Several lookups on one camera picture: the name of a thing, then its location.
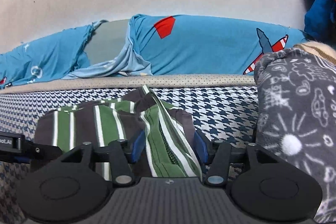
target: houndstooth pattern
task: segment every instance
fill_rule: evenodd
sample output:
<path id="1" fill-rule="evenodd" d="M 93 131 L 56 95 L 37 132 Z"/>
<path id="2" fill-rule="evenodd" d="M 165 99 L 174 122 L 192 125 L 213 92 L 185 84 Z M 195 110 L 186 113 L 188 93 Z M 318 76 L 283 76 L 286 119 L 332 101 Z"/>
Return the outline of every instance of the houndstooth pattern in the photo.
<path id="1" fill-rule="evenodd" d="M 0 95 L 0 131 L 34 138 L 38 119 L 47 111 L 83 101 L 116 98 L 132 89 L 61 90 Z M 222 139 L 236 147 L 249 142 L 258 113 L 255 86 L 221 88 L 153 89 L 158 97 L 193 115 L 194 125 L 210 139 Z M 0 162 L 0 221 L 20 223 L 23 214 L 16 204 L 16 182 L 25 177 L 27 165 Z M 240 172 L 233 166 L 230 176 Z"/>

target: gray blanket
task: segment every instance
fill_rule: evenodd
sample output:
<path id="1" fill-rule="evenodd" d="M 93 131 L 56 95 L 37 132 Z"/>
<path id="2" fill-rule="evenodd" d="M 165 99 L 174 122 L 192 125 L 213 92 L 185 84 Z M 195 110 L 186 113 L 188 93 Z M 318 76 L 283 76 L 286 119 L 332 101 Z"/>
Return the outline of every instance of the gray blanket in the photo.
<path id="1" fill-rule="evenodd" d="M 336 67 L 303 50 L 257 63 L 257 143 L 313 176 L 323 190 L 315 220 L 336 221 Z"/>

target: striped fabric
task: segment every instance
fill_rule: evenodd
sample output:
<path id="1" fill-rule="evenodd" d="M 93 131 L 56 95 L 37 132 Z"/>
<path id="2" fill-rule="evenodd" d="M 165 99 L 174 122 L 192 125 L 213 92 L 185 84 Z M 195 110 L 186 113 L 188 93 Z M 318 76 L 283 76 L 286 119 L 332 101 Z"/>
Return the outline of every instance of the striped fabric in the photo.
<path id="1" fill-rule="evenodd" d="M 38 122 L 35 142 L 59 146 L 67 152 L 86 141 L 107 146 L 141 131 L 146 133 L 146 148 L 132 166 L 136 175 L 201 177 L 190 145 L 195 131 L 191 115 L 161 101 L 145 85 L 122 98 L 84 102 L 48 112 Z M 109 163 L 97 164 L 96 171 L 110 180 Z"/>

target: black and white patterned surface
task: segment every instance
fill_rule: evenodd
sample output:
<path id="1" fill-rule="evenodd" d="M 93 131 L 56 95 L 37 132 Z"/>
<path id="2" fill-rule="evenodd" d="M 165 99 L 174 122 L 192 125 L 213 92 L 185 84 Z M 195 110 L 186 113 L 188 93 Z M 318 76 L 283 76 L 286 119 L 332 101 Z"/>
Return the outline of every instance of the black and white patterned surface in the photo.
<path id="1" fill-rule="evenodd" d="M 132 89 L 62 90 L 0 95 L 0 131 L 33 139 L 38 119 L 47 111 L 68 104 L 120 97 Z M 153 89 L 158 97 L 193 115 L 194 125 L 210 139 L 222 139 L 236 147 L 248 143 L 258 113 L 256 86 L 221 88 Z M 20 223 L 16 182 L 28 172 L 27 165 L 0 162 L 0 221 Z M 239 167 L 233 167 L 234 177 Z"/>

